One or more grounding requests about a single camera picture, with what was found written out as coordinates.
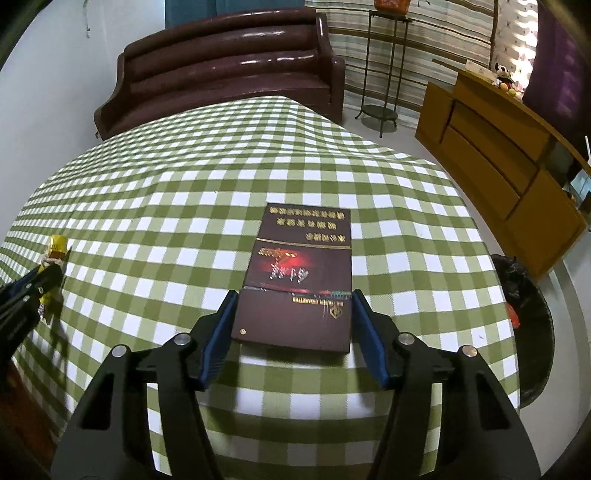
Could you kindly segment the yellow snack wrapper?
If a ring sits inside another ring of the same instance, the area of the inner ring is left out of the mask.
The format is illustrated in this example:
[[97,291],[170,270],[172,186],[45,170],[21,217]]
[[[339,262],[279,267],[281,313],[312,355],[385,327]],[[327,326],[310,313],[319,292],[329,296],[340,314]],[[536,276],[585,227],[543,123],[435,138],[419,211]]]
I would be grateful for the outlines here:
[[41,255],[39,262],[39,271],[46,268],[56,266],[60,268],[61,280],[52,287],[47,288],[40,298],[39,315],[40,318],[50,325],[52,320],[59,314],[63,296],[61,294],[61,286],[63,284],[66,264],[68,260],[68,239],[64,235],[53,234],[49,237],[48,245],[45,252]]

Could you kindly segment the orange wrapper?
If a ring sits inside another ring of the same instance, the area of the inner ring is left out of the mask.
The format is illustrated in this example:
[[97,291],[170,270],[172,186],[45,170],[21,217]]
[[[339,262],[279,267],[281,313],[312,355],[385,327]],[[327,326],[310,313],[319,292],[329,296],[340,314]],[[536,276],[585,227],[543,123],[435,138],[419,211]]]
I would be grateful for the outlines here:
[[506,308],[508,311],[508,315],[514,330],[517,330],[520,327],[520,320],[518,314],[516,313],[515,309],[509,304],[506,303]]

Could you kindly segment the black lined trash bin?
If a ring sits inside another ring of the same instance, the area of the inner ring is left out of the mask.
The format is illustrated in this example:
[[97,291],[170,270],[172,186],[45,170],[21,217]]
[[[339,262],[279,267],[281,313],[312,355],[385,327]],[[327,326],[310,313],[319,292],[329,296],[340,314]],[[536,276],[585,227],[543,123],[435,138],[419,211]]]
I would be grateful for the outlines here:
[[514,330],[519,365],[521,407],[532,404],[549,380],[555,353],[555,333],[547,301],[527,269],[515,258],[491,256],[506,303],[518,314]]

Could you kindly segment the green checkered tablecloth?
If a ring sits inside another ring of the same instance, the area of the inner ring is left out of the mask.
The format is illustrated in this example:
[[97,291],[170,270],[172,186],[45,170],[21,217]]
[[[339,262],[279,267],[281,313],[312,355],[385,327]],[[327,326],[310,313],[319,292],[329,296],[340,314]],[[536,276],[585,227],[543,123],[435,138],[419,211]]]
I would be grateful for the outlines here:
[[391,393],[344,320],[355,290],[425,344],[478,349],[520,400],[493,260],[449,177],[293,100],[202,107],[101,142],[45,180],[1,243],[1,279],[67,241],[59,306],[18,348],[24,429],[42,457],[112,349],[242,304],[197,397],[229,479],[362,479]]

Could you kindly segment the wooden TV cabinet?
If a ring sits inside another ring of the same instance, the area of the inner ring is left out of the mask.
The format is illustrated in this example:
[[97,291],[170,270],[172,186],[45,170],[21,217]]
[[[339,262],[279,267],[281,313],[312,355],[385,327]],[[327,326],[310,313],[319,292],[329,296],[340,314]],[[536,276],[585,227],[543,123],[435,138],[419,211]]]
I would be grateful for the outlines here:
[[553,126],[508,91],[460,69],[426,88],[417,139],[451,175],[504,253],[540,278],[588,227],[564,191],[590,166]]

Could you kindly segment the striped beige curtain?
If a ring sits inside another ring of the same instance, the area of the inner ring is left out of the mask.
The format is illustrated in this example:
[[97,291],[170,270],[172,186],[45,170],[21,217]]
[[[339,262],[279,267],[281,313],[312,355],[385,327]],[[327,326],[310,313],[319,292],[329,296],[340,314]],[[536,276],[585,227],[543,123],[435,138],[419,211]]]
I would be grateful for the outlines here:
[[[345,106],[358,110],[362,100],[367,29],[372,1],[307,1],[328,17],[332,49],[346,62]],[[398,107],[399,122],[418,124],[430,82],[451,87],[456,74],[445,64],[462,67],[470,59],[487,67],[491,59],[494,22],[493,1],[413,1],[408,11],[408,46]],[[386,79],[378,71],[388,67],[393,22],[377,18],[370,47],[370,74],[367,102],[381,104]],[[396,77],[402,48],[394,57],[390,107],[394,105]]]

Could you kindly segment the white wifi router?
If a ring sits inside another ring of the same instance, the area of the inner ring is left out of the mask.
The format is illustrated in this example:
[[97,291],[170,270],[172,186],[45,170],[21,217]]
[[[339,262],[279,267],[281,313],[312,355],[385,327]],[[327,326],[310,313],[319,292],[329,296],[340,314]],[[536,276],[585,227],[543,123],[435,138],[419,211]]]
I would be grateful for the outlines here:
[[585,139],[585,146],[586,146],[587,163],[590,165],[591,164],[591,144],[589,141],[589,137],[587,135],[585,135],[584,139]]

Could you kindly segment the dark maroon leather sofa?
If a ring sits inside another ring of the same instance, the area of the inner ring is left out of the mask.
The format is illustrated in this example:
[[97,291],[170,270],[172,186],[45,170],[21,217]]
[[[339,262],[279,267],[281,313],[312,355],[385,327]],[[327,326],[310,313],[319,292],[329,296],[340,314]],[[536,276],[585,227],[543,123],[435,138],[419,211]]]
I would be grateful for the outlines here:
[[341,123],[345,70],[314,8],[219,15],[127,45],[94,122],[106,140],[197,107],[280,95]]

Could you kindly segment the Mickey Mouse plush toy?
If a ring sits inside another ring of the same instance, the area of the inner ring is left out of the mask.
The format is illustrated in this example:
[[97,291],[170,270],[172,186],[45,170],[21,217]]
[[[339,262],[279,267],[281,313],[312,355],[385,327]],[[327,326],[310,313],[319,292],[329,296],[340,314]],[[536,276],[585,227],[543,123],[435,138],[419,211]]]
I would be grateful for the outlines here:
[[514,95],[516,93],[514,88],[514,80],[512,79],[510,71],[506,66],[496,63],[494,67],[496,74],[495,85],[504,92]]

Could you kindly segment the white box on cabinet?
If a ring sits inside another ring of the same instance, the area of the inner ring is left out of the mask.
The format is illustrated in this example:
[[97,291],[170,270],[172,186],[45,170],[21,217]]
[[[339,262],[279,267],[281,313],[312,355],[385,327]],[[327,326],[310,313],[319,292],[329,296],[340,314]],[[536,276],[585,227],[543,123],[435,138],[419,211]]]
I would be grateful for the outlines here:
[[469,72],[469,73],[477,76],[478,78],[480,78],[480,79],[482,79],[482,80],[484,80],[484,81],[486,81],[486,82],[488,82],[490,84],[493,84],[496,81],[496,79],[497,79],[497,74],[496,73],[494,73],[493,71],[487,69],[486,67],[483,67],[482,65],[480,65],[480,64],[478,64],[476,62],[473,62],[470,59],[467,59],[466,60],[464,69],[467,72]]

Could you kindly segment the blue curtain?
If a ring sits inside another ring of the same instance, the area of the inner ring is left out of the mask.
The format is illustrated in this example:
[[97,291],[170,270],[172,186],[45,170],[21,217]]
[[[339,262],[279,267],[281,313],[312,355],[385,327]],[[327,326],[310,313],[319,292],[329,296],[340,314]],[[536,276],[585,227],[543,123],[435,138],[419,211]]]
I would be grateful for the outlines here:
[[165,0],[165,27],[229,13],[294,7],[304,7],[304,0]]

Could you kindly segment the dark purple curtain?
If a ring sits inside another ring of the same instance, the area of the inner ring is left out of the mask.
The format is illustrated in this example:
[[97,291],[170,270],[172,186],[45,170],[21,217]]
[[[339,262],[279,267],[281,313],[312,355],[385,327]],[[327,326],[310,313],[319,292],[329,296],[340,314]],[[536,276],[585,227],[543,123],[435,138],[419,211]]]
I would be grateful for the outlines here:
[[544,1],[538,3],[537,39],[523,102],[585,155],[590,139],[590,58]]

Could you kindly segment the potted flowering plant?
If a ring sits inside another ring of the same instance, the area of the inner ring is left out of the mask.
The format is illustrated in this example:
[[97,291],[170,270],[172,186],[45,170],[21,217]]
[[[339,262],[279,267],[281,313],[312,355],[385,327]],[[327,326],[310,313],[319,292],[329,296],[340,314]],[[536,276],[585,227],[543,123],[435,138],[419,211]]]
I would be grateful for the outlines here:
[[406,15],[410,9],[411,0],[375,0],[377,11],[392,15]]

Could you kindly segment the patterned beige curtain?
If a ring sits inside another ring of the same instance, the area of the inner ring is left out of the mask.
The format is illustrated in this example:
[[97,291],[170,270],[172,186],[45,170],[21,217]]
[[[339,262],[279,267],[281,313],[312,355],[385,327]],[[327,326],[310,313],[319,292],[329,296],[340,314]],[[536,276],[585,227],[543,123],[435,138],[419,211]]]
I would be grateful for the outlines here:
[[496,64],[511,73],[519,95],[530,83],[538,43],[538,2],[498,0],[494,2],[491,69]]

